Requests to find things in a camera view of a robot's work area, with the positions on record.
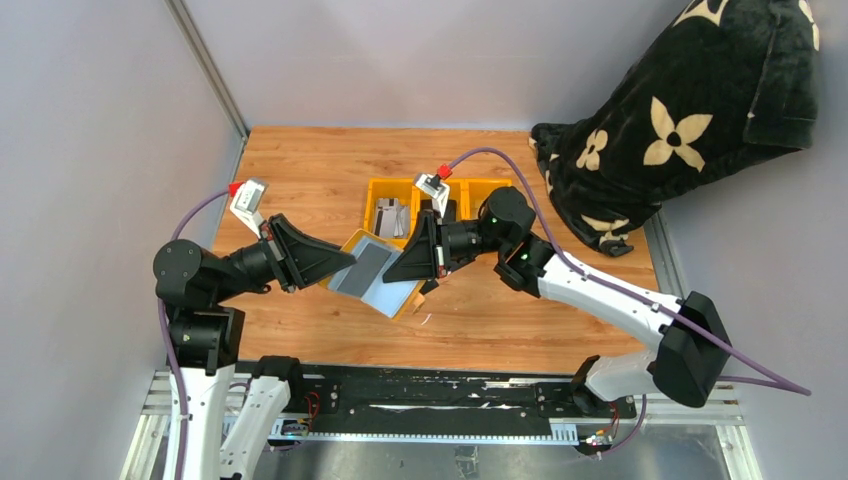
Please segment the yellow tray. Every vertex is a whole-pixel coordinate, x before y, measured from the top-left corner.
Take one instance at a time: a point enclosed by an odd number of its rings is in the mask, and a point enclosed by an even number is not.
[[[427,195],[413,185],[411,178],[372,178],[368,181],[368,199],[365,202],[365,221],[363,228],[371,232],[374,212],[379,198],[397,198],[401,205],[409,207],[409,234],[415,231],[421,200]],[[445,181],[450,186],[450,200],[456,200],[458,220],[477,218],[480,205],[495,189],[511,187],[509,178],[451,178]],[[403,248],[408,238],[383,239]]]

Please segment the wood grain surface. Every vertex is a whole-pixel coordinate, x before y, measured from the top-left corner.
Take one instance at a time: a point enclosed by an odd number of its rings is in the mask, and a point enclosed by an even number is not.
[[[411,178],[434,172],[474,147],[492,146],[512,156],[540,196],[543,212],[566,251],[636,285],[656,289],[641,231],[636,250],[611,259],[583,246],[555,214],[545,194],[526,132],[257,127],[248,141],[237,180],[270,184],[261,212],[282,212],[301,231],[341,245],[361,228],[368,180]],[[494,155],[478,155],[455,177],[511,177]],[[536,225],[537,233],[544,235]],[[227,213],[214,251],[227,254],[256,240]],[[315,286],[286,294],[242,295],[229,305],[247,313],[240,357],[289,355],[304,362],[573,372],[590,355],[620,355],[639,343],[626,333],[568,305],[510,290],[481,256],[427,295],[418,313],[398,322],[358,300]],[[426,324],[422,323],[430,315]]]

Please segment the purple cable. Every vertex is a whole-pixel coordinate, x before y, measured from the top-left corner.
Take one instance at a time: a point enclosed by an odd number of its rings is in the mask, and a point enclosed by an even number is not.
[[[220,197],[223,197],[229,193],[228,190],[224,190],[213,195],[210,195],[208,198],[198,203],[196,207],[192,208],[185,214],[180,223],[177,224],[177,228],[174,230],[174,234],[171,235],[171,240],[176,240],[179,238],[180,234],[183,233],[183,229],[186,224],[195,216],[197,212],[202,210],[205,206],[214,202]],[[178,365],[177,363],[177,352],[174,350],[174,343],[171,341],[171,335],[168,332],[168,317],[165,314],[165,303],[162,302],[161,299],[158,301],[159,303],[159,327],[162,330],[162,340],[165,342],[165,353],[168,355],[168,364],[171,366],[171,371],[174,373],[174,381],[177,384],[177,397],[180,402],[180,444],[177,447],[177,459],[176,459],[176,467],[174,472],[175,480],[182,480],[183,478],[183,468],[185,467],[185,455],[186,455],[186,447],[188,446],[188,399],[186,398],[185,391],[185,380],[183,379],[183,374],[179,368],[174,368],[174,366]]]
[[[548,236],[548,241],[551,242],[551,245],[554,247],[554,251],[556,251],[560,260],[562,260],[563,263],[565,263],[568,266],[568,268],[574,270],[575,272],[577,272],[577,274],[579,274],[581,276],[585,276],[587,279],[592,280],[595,283],[598,283],[598,284],[603,285],[607,288],[615,290],[616,292],[619,292],[622,295],[626,295],[626,296],[642,303],[643,305],[651,306],[651,305],[654,304],[653,300],[651,300],[647,297],[644,297],[644,296],[642,296],[642,295],[640,295],[640,294],[638,294],[638,293],[636,293],[636,292],[634,292],[634,291],[632,291],[628,288],[622,287],[621,285],[617,285],[617,284],[612,283],[610,281],[607,281],[603,278],[598,278],[598,277],[591,275],[591,274],[587,275],[584,272],[583,269],[581,269],[578,265],[576,265],[574,262],[569,260],[569,258],[565,255],[565,252],[562,250],[562,247],[559,246],[559,243],[557,243],[556,239],[554,238],[554,234],[551,231],[551,228],[548,225],[548,222],[545,220],[545,216],[542,213],[542,209],[539,208],[539,202],[538,202],[538,200],[536,200],[536,196],[533,195],[533,190],[530,189],[530,185],[527,182],[527,178],[524,177],[524,174],[522,174],[521,171],[518,169],[518,165],[516,165],[515,162],[511,158],[509,158],[509,156],[507,156],[507,154],[501,152],[500,150],[498,150],[496,148],[492,148],[492,147],[475,148],[473,150],[469,150],[468,152],[462,154],[459,158],[457,158],[456,160],[451,162],[449,167],[451,169],[453,169],[457,165],[459,165],[460,163],[465,161],[468,157],[470,157],[472,155],[476,155],[478,153],[495,154],[495,155],[501,157],[502,159],[504,159],[506,161],[506,163],[508,163],[509,166],[512,167],[512,170],[515,172],[515,174],[518,176],[518,179],[521,181],[521,184],[524,186],[524,190],[527,191],[527,195],[530,197],[530,201],[533,203],[533,209],[536,210],[536,215],[539,217],[539,223],[542,225],[542,229],[545,230],[545,235]],[[699,325],[697,325],[693,321],[689,320],[688,318],[684,317],[683,315],[680,315],[679,313],[671,310],[670,308],[668,308],[664,305],[660,305],[659,307],[660,307],[659,308],[660,311],[663,312],[665,315],[667,315],[667,316],[673,318],[674,320],[677,320],[680,323],[686,325],[687,327],[694,330],[695,332],[697,332],[702,337],[706,338],[707,340],[709,340],[710,342],[715,344],[720,349],[724,350],[728,354],[735,357],[737,360],[741,361],[745,365],[753,368],[757,372],[765,375],[766,377],[768,377],[772,380],[772,382],[768,382],[768,381],[765,381],[765,380],[758,380],[758,379],[755,379],[755,378],[732,377],[732,378],[736,379],[734,381],[744,381],[743,383],[750,383],[750,384],[754,384],[754,385],[762,385],[762,386],[776,388],[776,389],[779,389],[779,390],[786,390],[787,392],[798,393],[798,394],[806,395],[806,396],[810,396],[812,394],[812,392],[809,389],[804,388],[804,387],[802,387],[802,386],[800,386],[800,385],[778,375],[777,373],[767,369],[766,367],[760,365],[759,363],[755,362],[754,360],[752,360],[750,357],[748,357],[744,353],[742,353],[739,350],[731,347],[730,345],[728,345],[727,343],[722,341],[720,338],[716,337],[712,333],[701,328]]]

